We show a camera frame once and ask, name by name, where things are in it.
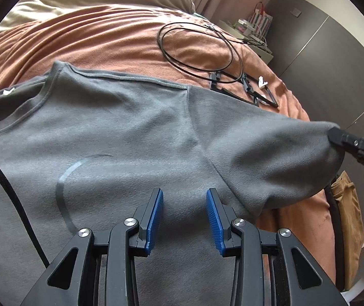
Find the orange-brown bed sheet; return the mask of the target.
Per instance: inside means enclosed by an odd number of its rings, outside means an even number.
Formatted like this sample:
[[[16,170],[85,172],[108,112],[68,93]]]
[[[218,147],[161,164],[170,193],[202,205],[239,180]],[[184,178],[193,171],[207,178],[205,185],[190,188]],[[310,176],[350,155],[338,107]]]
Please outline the orange-brown bed sheet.
[[[209,21],[179,10],[116,4],[83,8],[0,33],[0,89],[45,73],[56,60],[208,88],[209,72],[263,77],[276,113],[308,120],[296,96],[247,46],[218,40]]]

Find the grey t-shirt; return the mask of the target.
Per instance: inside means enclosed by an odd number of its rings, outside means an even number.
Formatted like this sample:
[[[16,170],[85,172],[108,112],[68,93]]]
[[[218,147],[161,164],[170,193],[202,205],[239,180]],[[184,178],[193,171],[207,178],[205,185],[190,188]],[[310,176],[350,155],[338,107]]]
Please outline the grey t-shirt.
[[[320,192],[344,159],[330,122],[305,122],[204,88],[57,61],[0,91],[0,169],[53,260],[79,229],[111,229],[164,194],[141,305],[227,305],[234,261],[214,246],[208,189],[254,222]]]

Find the striped gift bag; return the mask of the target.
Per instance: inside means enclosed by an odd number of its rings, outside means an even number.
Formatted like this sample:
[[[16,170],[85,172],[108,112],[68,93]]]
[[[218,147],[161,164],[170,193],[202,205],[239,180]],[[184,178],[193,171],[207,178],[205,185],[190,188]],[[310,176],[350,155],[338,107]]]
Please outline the striped gift bag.
[[[255,5],[248,23],[250,24],[250,29],[253,31],[253,35],[261,38],[266,37],[272,24],[272,16],[265,11],[265,6],[262,2],[258,2]]]

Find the white bedside cabinet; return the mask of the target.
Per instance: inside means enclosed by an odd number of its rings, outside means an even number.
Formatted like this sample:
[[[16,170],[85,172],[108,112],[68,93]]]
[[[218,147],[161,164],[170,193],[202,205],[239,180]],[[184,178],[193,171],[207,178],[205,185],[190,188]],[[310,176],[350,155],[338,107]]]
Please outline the white bedside cabinet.
[[[265,64],[269,64],[273,59],[272,51],[267,47],[265,42],[262,42],[257,37],[250,35],[249,37],[244,36],[238,30],[235,30],[232,26],[224,21],[218,21],[217,25],[222,30],[226,31],[237,40],[248,44],[249,47],[264,61]]]

